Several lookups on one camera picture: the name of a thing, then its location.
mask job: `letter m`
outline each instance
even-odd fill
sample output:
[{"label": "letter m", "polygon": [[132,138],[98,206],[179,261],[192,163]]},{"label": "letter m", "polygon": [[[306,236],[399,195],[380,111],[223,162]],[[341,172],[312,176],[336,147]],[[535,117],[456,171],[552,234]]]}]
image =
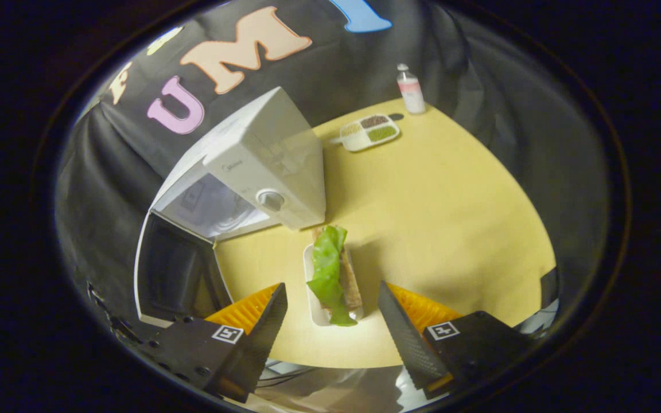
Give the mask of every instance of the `letter m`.
[{"label": "letter m", "polygon": [[265,7],[236,22],[236,42],[206,41],[196,45],[181,58],[192,63],[216,82],[215,91],[223,94],[244,80],[241,71],[229,71],[224,63],[253,71],[259,69],[257,44],[267,50],[267,60],[280,60],[312,44],[309,37],[298,36],[275,15],[276,7]]}]

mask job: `white microwave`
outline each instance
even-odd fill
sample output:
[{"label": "white microwave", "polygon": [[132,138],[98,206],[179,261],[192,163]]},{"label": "white microwave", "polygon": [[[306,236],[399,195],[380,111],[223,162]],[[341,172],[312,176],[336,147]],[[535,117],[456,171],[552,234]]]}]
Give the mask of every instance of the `white microwave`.
[{"label": "white microwave", "polygon": [[325,221],[322,145],[276,87],[199,139],[160,187],[134,263],[139,319],[168,327],[231,303],[213,243],[271,225]]}]

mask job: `green lettuce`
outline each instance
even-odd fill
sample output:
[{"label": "green lettuce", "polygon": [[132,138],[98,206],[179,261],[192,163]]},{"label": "green lettuce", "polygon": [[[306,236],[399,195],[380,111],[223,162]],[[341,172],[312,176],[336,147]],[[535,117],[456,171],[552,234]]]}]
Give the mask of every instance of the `green lettuce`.
[{"label": "green lettuce", "polygon": [[313,279],[307,282],[310,291],[321,304],[330,309],[330,323],[336,326],[356,326],[346,308],[341,287],[341,249],[347,231],[341,227],[323,228],[313,245]]}]

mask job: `sandwich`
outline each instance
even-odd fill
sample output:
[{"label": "sandwich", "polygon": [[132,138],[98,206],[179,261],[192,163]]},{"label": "sandwich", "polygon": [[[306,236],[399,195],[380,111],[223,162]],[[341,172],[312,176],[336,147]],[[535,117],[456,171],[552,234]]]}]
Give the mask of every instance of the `sandwich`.
[{"label": "sandwich", "polygon": [[307,282],[325,311],[330,323],[336,326],[356,326],[363,316],[359,293],[346,247],[346,230],[341,227],[314,228],[313,279]]}]

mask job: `bottle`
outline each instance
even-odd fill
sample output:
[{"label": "bottle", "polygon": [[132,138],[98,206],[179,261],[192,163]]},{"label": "bottle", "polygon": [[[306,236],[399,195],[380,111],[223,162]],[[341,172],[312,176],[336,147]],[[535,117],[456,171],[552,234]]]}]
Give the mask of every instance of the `bottle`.
[{"label": "bottle", "polygon": [[422,88],[420,88],[417,76],[410,73],[410,68],[404,63],[399,63],[396,68],[399,70],[396,83],[399,84],[399,91],[402,92],[407,112],[412,115],[425,113],[425,100],[422,97]]}]

